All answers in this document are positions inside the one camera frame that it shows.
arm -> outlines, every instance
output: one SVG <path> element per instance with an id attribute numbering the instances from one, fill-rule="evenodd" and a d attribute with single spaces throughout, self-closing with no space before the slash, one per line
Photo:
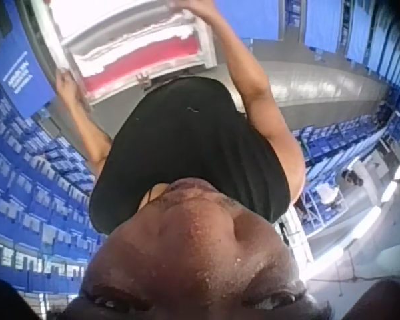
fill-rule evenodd
<path id="1" fill-rule="evenodd" d="M 57 71 L 56 86 L 67 110 L 71 114 L 83 144 L 98 177 L 111 149 L 111 139 L 102 131 L 85 111 L 80 99 L 77 98 L 78 87 L 68 72 Z"/>
<path id="2" fill-rule="evenodd" d="M 247 116 L 274 148 L 287 176 L 291 199 L 296 200 L 305 182 L 302 150 L 274 101 L 262 66 L 216 10 L 213 0 L 177 0 L 176 4 L 200 16 L 220 39 L 231 79 L 241 95 Z"/>

hand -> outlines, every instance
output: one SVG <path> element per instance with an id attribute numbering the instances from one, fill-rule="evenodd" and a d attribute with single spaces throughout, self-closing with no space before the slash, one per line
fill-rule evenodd
<path id="1" fill-rule="evenodd" d="M 218 13 L 214 0 L 172 0 L 173 7 L 190 10 L 206 22 Z"/>
<path id="2" fill-rule="evenodd" d="M 79 86 L 68 70 L 56 70 L 56 90 L 67 107 L 79 102 Z"/>

lips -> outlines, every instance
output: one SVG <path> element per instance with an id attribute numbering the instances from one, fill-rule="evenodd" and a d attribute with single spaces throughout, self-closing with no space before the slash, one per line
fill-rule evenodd
<path id="1" fill-rule="evenodd" d="M 218 192 L 218 190 L 206 180 L 199 178 L 184 178 L 170 184 L 163 194 L 171 191 L 187 189 L 200 189 L 203 191 Z"/>

black tank top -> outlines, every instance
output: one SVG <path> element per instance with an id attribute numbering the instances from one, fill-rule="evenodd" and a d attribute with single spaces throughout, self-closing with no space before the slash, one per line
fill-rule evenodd
<path id="1" fill-rule="evenodd" d="M 210 182 L 272 223 L 289 206 L 269 142 L 237 112 L 222 83 L 190 77 L 148 93 L 126 120 L 92 192 L 91 222 L 109 234 L 154 185 L 186 177 Z"/>

blue banner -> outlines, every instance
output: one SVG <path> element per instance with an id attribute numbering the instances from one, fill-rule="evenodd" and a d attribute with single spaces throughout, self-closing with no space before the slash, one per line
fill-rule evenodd
<path id="1" fill-rule="evenodd" d="M 14 0 L 0 0 L 0 84 L 24 118 L 55 98 L 25 35 Z"/>

